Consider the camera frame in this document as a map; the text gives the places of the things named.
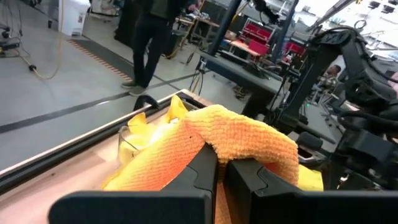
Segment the pole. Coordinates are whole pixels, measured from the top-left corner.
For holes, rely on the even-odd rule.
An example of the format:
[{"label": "pole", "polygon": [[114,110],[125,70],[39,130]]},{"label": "pole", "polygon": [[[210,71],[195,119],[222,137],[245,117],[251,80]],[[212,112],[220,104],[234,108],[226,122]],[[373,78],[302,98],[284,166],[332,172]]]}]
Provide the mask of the pole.
[{"label": "pole", "polygon": [[284,24],[282,30],[280,31],[279,38],[278,38],[278,40],[276,42],[276,45],[275,45],[275,49],[272,52],[271,62],[275,63],[276,60],[279,58],[280,53],[283,50],[282,48],[284,46],[284,39],[285,39],[286,33],[287,33],[288,29],[289,29],[289,26],[292,23],[292,19],[293,19],[293,15],[294,15],[294,12],[295,12],[295,8],[296,8],[298,3],[299,3],[299,0],[294,0],[294,2],[292,4],[292,7],[289,10],[289,13],[287,14],[287,17],[286,17],[286,20],[285,20],[285,24]]},{"label": "pole", "polygon": [[216,36],[213,39],[213,43],[210,45],[207,53],[210,55],[215,55],[217,53],[218,47],[220,46],[221,41],[224,39],[225,33],[228,30],[228,27],[234,17],[236,11],[238,10],[239,5],[242,0],[232,0],[226,10],[226,13],[221,21],[220,27],[216,33]]}]

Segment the black pants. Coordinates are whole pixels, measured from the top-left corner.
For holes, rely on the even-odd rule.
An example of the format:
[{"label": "black pants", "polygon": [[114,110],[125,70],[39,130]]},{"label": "black pants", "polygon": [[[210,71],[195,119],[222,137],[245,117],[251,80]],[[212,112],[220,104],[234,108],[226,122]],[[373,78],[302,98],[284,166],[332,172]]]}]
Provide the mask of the black pants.
[{"label": "black pants", "polygon": [[[148,14],[142,15],[138,19],[132,40],[134,81],[137,85],[148,87],[154,76],[157,62],[159,62],[171,35],[172,26],[172,22]],[[144,54],[151,39],[148,61],[144,66]]]}]

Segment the concrete floor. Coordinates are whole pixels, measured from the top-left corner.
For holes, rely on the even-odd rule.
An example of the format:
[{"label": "concrete floor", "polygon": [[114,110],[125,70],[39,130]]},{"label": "concrete floor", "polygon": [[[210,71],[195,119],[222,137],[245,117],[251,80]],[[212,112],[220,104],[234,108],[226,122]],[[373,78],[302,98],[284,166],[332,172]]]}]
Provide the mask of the concrete floor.
[{"label": "concrete floor", "polygon": [[[24,49],[30,54],[28,60],[37,66],[38,71],[45,76],[51,75],[57,65],[59,36],[53,29],[47,28],[48,17],[26,6],[19,1],[9,1],[12,18],[7,11],[0,11],[0,22],[8,23],[15,30],[20,29],[18,9],[22,15],[21,38]],[[46,12],[46,1],[40,6]],[[114,24],[104,24],[103,21],[89,17],[85,24],[84,36],[107,47],[113,52],[132,59],[131,49],[113,39]],[[162,80],[173,80],[192,74],[198,55],[191,64],[185,66],[192,52],[192,47],[185,47],[172,60],[161,59],[155,75]],[[125,93],[120,88],[124,81],[103,65],[86,56],[62,40],[62,64],[56,77],[51,80],[40,80],[31,73],[25,62],[12,53],[0,58],[0,95],[2,110],[0,110],[0,129],[38,117],[55,115],[71,107],[84,105],[93,101],[101,101],[107,97]],[[150,85],[161,83],[154,78]],[[172,83],[178,89],[188,88],[191,80],[181,80]],[[232,83],[212,73],[205,76],[202,96],[214,103],[240,113],[244,101],[237,100],[231,87]],[[161,99],[177,90],[169,85],[163,85],[149,90],[147,93],[155,99]],[[0,134],[0,170],[14,165],[24,159],[35,156],[51,147],[75,138],[92,129],[104,125],[124,114],[131,112],[135,98],[127,96],[112,101],[104,101],[99,105],[83,108],[73,113],[64,114],[55,119],[31,124]]]}]

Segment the sneaker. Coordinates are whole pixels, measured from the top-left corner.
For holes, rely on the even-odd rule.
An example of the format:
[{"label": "sneaker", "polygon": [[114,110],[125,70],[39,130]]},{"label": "sneaker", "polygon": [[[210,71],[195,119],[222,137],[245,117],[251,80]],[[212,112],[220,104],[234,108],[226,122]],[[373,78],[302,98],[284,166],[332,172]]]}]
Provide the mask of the sneaker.
[{"label": "sneaker", "polygon": [[135,87],[135,86],[137,86],[136,85],[136,83],[134,82],[134,81],[129,81],[129,82],[124,82],[124,83],[122,83],[122,88],[128,88],[128,89],[131,89],[131,88],[133,88],[133,87]]},{"label": "sneaker", "polygon": [[142,94],[145,93],[145,88],[141,87],[141,86],[135,86],[131,89],[130,91],[130,95],[132,96],[141,96]]}]

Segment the orange towel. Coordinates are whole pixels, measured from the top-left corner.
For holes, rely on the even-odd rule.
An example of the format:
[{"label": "orange towel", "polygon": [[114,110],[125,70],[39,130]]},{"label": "orange towel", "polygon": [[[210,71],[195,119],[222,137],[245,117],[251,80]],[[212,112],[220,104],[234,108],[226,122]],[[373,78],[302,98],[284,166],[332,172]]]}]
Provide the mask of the orange towel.
[{"label": "orange towel", "polygon": [[[297,145],[267,124],[220,105],[188,112],[156,142],[107,181],[104,190],[161,190],[184,170],[207,142],[220,166],[231,159],[253,157],[280,177],[297,185]],[[224,188],[218,184],[216,223],[231,223]]]}]

